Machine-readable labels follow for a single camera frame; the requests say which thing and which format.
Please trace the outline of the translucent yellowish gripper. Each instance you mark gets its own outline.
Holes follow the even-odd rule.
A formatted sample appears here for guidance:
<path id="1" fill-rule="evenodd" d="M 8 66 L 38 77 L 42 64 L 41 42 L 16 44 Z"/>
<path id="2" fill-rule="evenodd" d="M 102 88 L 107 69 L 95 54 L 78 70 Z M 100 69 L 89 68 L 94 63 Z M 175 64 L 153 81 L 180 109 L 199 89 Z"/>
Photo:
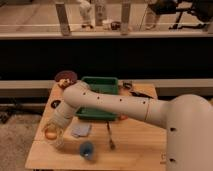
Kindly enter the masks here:
<path id="1" fill-rule="evenodd" d="M 44 139 L 48 143 L 56 144 L 63 142 L 64 129 L 58 124 L 47 122 L 42 129 Z"/>

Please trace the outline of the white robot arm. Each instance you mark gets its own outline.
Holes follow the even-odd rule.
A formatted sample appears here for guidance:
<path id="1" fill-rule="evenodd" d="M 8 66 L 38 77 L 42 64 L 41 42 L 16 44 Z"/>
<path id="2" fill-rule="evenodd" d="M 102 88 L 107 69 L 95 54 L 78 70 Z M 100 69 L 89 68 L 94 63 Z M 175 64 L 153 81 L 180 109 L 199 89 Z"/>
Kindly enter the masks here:
<path id="1" fill-rule="evenodd" d="M 62 92 L 62 101 L 43 127 L 58 147 L 77 110 L 95 108 L 125 114 L 167 131 L 166 171 L 213 171 L 213 105 L 205 98 L 180 95 L 170 101 L 96 93 L 79 81 Z"/>

